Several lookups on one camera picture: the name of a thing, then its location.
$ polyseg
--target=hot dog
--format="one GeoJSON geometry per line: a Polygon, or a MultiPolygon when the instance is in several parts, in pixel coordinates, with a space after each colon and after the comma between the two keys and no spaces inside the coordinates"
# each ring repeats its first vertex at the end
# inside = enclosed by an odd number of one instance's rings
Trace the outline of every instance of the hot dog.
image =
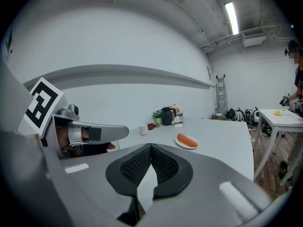
{"type": "Polygon", "coordinates": [[[190,147],[197,147],[198,146],[198,143],[195,142],[194,140],[190,139],[189,137],[187,137],[186,135],[184,134],[178,134],[177,135],[177,139],[179,141],[181,141],[182,143],[190,146],[190,147]]]}

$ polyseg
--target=ceiling light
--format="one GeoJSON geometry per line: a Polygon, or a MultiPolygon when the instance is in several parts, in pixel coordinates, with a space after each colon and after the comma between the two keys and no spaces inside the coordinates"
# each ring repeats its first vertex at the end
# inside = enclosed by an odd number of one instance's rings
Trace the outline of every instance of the ceiling light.
{"type": "Polygon", "coordinates": [[[239,29],[238,29],[238,22],[237,22],[235,8],[233,7],[233,3],[232,2],[226,3],[225,7],[229,16],[229,20],[232,25],[232,34],[237,35],[239,33],[239,29]]]}

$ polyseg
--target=white cup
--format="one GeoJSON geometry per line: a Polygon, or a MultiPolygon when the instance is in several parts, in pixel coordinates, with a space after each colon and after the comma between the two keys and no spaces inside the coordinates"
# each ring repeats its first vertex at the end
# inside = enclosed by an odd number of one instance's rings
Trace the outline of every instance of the white cup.
{"type": "Polygon", "coordinates": [[[148,128],[147,128],[147,124],[141,124],[139,126],[139,132],[141,135],[146,135],[148,134],[148,128]]]}

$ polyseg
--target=small plant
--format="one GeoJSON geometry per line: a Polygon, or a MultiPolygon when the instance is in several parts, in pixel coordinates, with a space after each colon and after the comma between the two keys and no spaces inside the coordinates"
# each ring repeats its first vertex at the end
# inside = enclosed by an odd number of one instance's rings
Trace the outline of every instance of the small plant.
{"type": "Polygon", "coordinates": [[[157,111],[153,112],[152,113],[153,117],[156,119],[162,118],[161,112],[162,112],[162,110],[157,110],[157,111]]]}

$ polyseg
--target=white table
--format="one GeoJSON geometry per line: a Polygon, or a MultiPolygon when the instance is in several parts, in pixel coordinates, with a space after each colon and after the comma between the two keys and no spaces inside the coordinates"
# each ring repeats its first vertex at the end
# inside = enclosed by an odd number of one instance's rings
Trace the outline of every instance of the white table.
{"type": "MultiPolygon", "coordinates": [[[[258,130],[257,130],[257,136],[256,141],[254,144],[254,147],[256,147],[257,141],[260,136],[261,131],[261,125],[262,125],[262,118],[264,118],[269,125],[272,128],[271,137],[269,146],[266,149],[266,152],[258,165],[255,173],[254,173],[254,179],[259,175],[260,171],[262,170],[263,166],[265,165],[267,158],[269,157],[270,151],[274,146],[275,140],[276,140],[276,134],[279,132],[277,141],[276,141],[276,148],[278,146],[279,140],[281,139],[282,133],[285,132],[303,132],[303,118],[296,115],[295,113],[292,113],[288,110],[282,110],[280,109],[280,112],[282,115],[274,115],[276,109],[259,109],[260,111],[260,117],[259,117],[259,123],[258,123],[258,130]]],[[[283,186],[287,179],[291,176],[291,174],[294,171],[295,165],[300,159],[300,154],[297,155],[293,166],[289,167],[289,170],[287,174],[284,176],[284,178],[280,182],[280,186],[283,186]]]]}
{"type": "Polygon", "coordinates": [[[139,129],[129,131],[129,135],[119,140],[121,149],[143,143],[158,143],[184,149],[176,144],[178,133],[193,137],[199,143],[198,154],[214,157],[253,180],[254,161],[250,134],[245,122],[231,122],[183,117],[182,127],[161,125],[147,135],[140,135],[139,129]]]}

